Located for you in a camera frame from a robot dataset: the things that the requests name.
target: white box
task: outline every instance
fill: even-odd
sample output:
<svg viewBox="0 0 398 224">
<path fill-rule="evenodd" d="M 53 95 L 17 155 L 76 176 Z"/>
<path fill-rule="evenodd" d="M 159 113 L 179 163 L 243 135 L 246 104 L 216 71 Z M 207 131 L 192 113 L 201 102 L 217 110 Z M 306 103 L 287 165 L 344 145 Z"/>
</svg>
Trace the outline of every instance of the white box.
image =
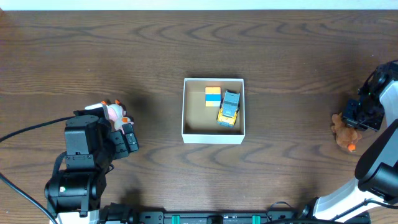
<svg viewBox="0 0 398 224">
<path fill-rule="evenodd" d="M 205 87 L 221 87 L 240 93 L 239 111 L 233 128 L 217 124 L 219 107 L 205 106 Z M 245 135 L 244 83 L 239 78 L 186 78 L 182 100 L 181 135 L 184 143 L 241 144 Z"/>
</svg>

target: toy car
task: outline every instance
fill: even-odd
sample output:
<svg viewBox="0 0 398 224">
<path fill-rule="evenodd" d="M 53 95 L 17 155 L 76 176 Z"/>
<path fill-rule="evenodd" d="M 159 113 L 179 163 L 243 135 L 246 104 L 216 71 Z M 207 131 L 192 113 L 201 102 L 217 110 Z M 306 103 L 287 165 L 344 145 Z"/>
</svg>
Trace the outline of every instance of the toy car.
<svg viewBox="0 0 398 224">
<path fill-rule="evenodd" d="M 231 93 L 225 91 L 223 104 L 217 116 L 217 123 L 232 128 L 235 125 L 238 116 L 238 106 L 240 93 Z"/>
</svg>

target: brown plush toy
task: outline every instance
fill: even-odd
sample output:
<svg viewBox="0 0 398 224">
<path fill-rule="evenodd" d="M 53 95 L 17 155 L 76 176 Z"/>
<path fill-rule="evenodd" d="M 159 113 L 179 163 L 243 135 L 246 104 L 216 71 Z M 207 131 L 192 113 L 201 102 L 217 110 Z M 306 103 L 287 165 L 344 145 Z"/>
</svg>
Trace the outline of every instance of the brown plush toy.
<svg viewBox="0 0 398 224">
<path fill-rule="evenodd" d="M 343 113 L 334 114 L 331 117 L 333 125 L 331 130 L 336 133 L 337 145 L 351 152 L 355 151 L 355 144 L 362 138 L 362 135 L 354 128 L 346 127 L 346 124 L 342 122 L 341 116 Z"/>
</svg>

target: stuffed animal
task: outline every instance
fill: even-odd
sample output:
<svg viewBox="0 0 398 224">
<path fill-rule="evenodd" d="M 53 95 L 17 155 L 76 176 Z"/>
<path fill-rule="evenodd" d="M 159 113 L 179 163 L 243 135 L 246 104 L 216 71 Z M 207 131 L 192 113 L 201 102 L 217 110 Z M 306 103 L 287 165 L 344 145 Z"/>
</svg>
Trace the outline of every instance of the stuffed animal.
<svg viewBox="0 0 398 224">
<path fill-rule="evenodd" d="M 115 104 L 108 105 L 105 101 L 101 102 L 102 104 L 106 105 L 108 109 L 108 114 L 109 118 L 114 122 L 114 128 L 115 130 L 122 130 L 124 134 L 124 130 L 122 128 L 122 125 L 124 124 L 134 124 L 130 118 L 125 117 L 126 111 L 123 109 L 123 107 L 120 105 L 119 100 L 115 100 Z"/>
<path fill-rule="evenodd" d="M 355 144 L 362 138 L 362 135 L 358 130 L 346 127 L 346 124 L 341 120 L 342 115 L 343 113 L 334 114 L 331 117 L 331 121 L 335 124 L 331 127 L 331 130 L 336 133 L 337 145 L 353 152 L 355 151 Z"/>
</svg>

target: brown tabletop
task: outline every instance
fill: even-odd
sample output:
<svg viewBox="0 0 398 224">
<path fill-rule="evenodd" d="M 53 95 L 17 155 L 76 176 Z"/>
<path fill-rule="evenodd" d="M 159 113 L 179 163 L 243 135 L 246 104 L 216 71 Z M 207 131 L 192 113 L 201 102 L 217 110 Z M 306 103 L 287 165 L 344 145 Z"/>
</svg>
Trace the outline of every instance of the brown tabletop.
<svg viewBox="0 0 398 224">
<path fill-rule="evenodd" d="M 141 148 L 113 162 L 102 206 L 299 207 L 353 178 L 382 130 L 366 131 L 350 153 L 336 145 L 331 115 L 397 52 L 396 11 L 5 12 L 0 136 L 119 99 Z M 182 142 L 185 77 L 244 79 L 242 145 Z M 0 171 L 43 205 L 54 160 L 65 150 L 64 126 L 0 146 Z M 0 198 L 0 223 L 48 222 L 3 183 Z M 398 219 L 384 208 L 371 216 L 373 223 Z"/>
</svg>

